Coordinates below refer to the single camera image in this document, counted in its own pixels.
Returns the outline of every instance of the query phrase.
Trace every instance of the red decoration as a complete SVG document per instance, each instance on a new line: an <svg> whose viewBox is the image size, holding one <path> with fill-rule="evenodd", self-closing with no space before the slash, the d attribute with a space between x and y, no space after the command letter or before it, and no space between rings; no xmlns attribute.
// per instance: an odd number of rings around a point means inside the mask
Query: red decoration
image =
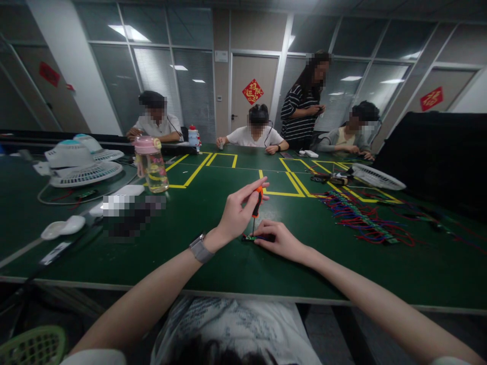
<svg viewBox="0 0 487 365"><path fill-rule="evenodd" d="M260 85L253 79L250 84L242 90L245 98L249 101L250 105L254 104L262 95L264 91L260 88Z"/></svg>
<svg viewBox="0 0 487 365"><path fill-rule="evenodd" d="M443 101L443 88L440 86L437 89L434 89L429 94L423 96L420 99L421 102L421 109L425 112L428 109L431 109L436 104L440 104Z"/></svg>
<svg viewBox="0 0 487 365"><path fill-rule="evenodd" d="M39 66L39 74L54 87L57 87L59 79L61 78L61 76L45 62L41 62L41 65Z"/></svg>

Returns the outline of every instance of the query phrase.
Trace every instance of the green basket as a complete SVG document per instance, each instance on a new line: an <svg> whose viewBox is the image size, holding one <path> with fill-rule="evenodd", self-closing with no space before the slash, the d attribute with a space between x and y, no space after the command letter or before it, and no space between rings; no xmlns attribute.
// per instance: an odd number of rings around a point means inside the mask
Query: green basket
<svg viewBox="0 0 487 365"><path fill-rule="evenodd" d="M0 365L58 365L64 358L67 338L59 326L41 326L0 346Z"/></svg>

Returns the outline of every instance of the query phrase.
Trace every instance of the striped shirt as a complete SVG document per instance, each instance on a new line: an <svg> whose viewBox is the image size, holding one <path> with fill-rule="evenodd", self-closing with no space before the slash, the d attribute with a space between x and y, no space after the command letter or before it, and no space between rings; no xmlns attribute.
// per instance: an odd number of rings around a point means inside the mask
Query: striped shirt
<svg viewBox="0 0 487 365"><path fill-rule="evenodd" d="M311 92L305 100L301 100L302 90L300 85L294 85L289 90L284 105L281 110L281 120L283 122L281 135L286 141L302 138L311 138L315 128L316 118L318 116L306 116L302 118L291 118L296 109L306 109L312 105L318 105L319 100L316 100Z"/></svg>

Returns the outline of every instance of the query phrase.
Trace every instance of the hand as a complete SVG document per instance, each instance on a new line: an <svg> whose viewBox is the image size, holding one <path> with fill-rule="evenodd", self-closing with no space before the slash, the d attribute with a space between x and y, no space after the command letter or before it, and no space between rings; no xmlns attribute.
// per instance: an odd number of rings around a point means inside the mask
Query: hand
<svg viewBox="0 0 487 365"><path fill-rule="evenodd" d="M266 237L266 235L274 235L274 242L258 238L254 243L288 260L304 264L309 247L298 241L284 223L263 220L255 230L254 236Z"/></svg>
<svg viewBox="0 0 487 365"><path fill-rule="evenodd" d="M221 144L225 144L225 137L218 137L217 138L217 147L220 148Z"/></svg>
<svg viewBox="0 0 487 365"><path fill-rule="evenodd" d="M266 182L266 180L267 177L265 176L228 196L222 219L215 228L224 241L221 247L240 236L247 228L250 218L252 218L252 212L254 211L255 205L259 201L259 193L254 192L254 190L259 186L262 186L263 188L268 187L269 183ZM264 200L269 200L269 197L262 195L262 201ZM247 204L245 207L242 207L242 204L245 202L247 202Z"/></svg>
<svg viewBox="0 0 487 365"><path fill-rule="evenodd" d="M312 105L309 108L307 108L306 110L307 110L309 116L318 115L318 113L320 112L320 105Z"/></svg>
<svg viewBox="0 0 487 365"><path fill-rule="evenodd" d="M363 151L360 154L363 155L364 159L366 159L366 160L375 161L374 156L369 151Z"/></svg>
<svg viewBox="0 0 487 365"><path fill-rule="evenodd" d="M127 134L126 134L126 137L128 138L128 140L130 142L133 142L133 140L139 136L139 135L142 135L142 131L138 128L131 128Z"/></svg>
<svg viewBox="0 0 487 365"><path fill-rule="evenodd" d="M270 155L273 155L275 154L277 151L279 151L279 147L277 147L276 145L272 145L272 146L269 146L265 149L265 151L270 154Z"/></svg>
<svg viewBox="0 0 487 365"><path fill-rule="evenodd" d="M354 154L359 154L360 150L357 146L354 145L345 145L343 146L343 150L347 151L348 153L354 153Z"/></svg>

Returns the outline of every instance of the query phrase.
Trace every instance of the smartwatch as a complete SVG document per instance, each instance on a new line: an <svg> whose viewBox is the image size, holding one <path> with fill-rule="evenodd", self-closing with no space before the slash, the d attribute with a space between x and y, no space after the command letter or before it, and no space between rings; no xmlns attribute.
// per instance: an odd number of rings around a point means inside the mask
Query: smartwatch
<svg viewBox="0 0 487 365"><path fill-rule="evenodd" d="M201 232L201 234L199 234L189 245L189 249L193 252L194 257L202 264L206 264L213 256L215 256L214 253L208 251L204 246L203 239L205 236L206 232Z"/></svg>

